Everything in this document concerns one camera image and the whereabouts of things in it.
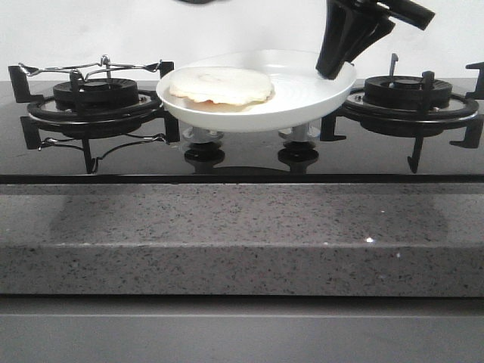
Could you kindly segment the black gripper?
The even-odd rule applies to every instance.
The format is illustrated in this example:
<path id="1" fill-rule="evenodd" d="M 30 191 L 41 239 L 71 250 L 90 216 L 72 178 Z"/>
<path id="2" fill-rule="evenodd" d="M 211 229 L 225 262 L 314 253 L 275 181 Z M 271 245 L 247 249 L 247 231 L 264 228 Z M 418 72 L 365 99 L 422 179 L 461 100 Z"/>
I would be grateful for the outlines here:
<path id="1" fill-rule="evenodd" d="M 327 1 L 324 39 L 315 69 L 325 79 L 335 79 L 345 62 L 352 63 L 363 51 L 390 34 L 395 24 L 387 17 L 365 22 L 371 14 L 397 18 L 425 30 L 435 13 L 413 1 Z"/>

